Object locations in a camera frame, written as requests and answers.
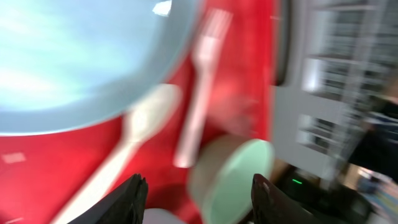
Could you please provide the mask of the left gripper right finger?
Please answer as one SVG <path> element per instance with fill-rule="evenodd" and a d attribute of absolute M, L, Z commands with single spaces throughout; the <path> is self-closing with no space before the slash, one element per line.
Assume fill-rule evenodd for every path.
<path fill-rule="evenodd" d="M 253 176 L 251 199 L 255 224 L 320 224 L 261 174 Z"/>

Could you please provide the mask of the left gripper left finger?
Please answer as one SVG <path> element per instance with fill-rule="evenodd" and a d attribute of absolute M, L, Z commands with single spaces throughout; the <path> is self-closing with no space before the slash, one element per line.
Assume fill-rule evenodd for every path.
<path fill-rule="evenodd" d="M 68 224 L 142 224 L 149 187 L 134 174 Z"/>

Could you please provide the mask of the light blue bowl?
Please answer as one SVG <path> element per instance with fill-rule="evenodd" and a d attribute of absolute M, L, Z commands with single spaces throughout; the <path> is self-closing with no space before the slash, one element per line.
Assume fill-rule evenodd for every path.
<path fill-rule="evenodd" d="M 144 211 L 142 224 L 186 224 L 179 217 L 161 208 L 148 208 Z"/>

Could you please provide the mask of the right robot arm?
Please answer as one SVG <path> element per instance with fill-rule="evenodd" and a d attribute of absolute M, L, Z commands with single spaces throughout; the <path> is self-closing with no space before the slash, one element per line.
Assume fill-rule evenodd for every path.
<path fill-rule="evenodd" d="M 322 190 L 298 169 L 279 187 L 290 198 L 351 223 L 397 223 L 397 104 L 388 101 L 373 120 L 335 189 Z"/>

